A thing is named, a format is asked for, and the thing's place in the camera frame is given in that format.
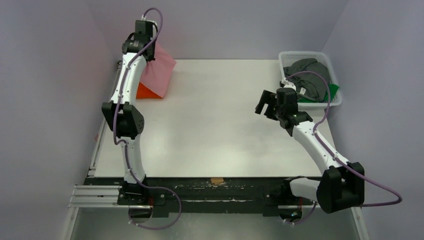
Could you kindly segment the pink t shirt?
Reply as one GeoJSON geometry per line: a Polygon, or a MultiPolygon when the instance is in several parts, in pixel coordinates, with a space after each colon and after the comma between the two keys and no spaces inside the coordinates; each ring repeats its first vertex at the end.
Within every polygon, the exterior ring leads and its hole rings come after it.
{"type": "Polygon", "coordinates": [[[154,53],[155,60],[147,63],[139,83],[164,98],[177,62],[158,43],[155,45],[154,53]]]}

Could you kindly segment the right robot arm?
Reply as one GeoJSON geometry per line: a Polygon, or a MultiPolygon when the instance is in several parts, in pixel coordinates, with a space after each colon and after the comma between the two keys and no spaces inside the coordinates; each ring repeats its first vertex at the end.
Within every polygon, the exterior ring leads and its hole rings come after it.
{"type": "Polygon", "coordinates": [[[298,108],[297,95],[291,88],[276,92],[264,90],[255,113],[278,121],[281,128],[302,145],[318,167],[321,178],[293,177],[284,183],[280,196],[288,204],[306,198],[327,213],[359,207],[365,201],[365,170],[359,162],[350,162],[319,132],[313,118],[298,108]]]}

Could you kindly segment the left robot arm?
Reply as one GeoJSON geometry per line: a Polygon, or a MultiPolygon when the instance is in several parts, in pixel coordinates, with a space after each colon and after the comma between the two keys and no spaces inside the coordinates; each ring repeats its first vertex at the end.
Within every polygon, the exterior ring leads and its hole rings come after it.
{"type": "Polygon", "coordinates": [[[146,203],[149,191],[143,185],[146,176],[142,164],[140,137],[145,119],[135,106],[140,78],[148,62],[155,59],[158,26],[154,21],[136,20],[135,30],[122,44],[122,62],[118,82],[101,111],[113,134],[113,142],[122,151],[124,178],[118,201],[146,203]]]}

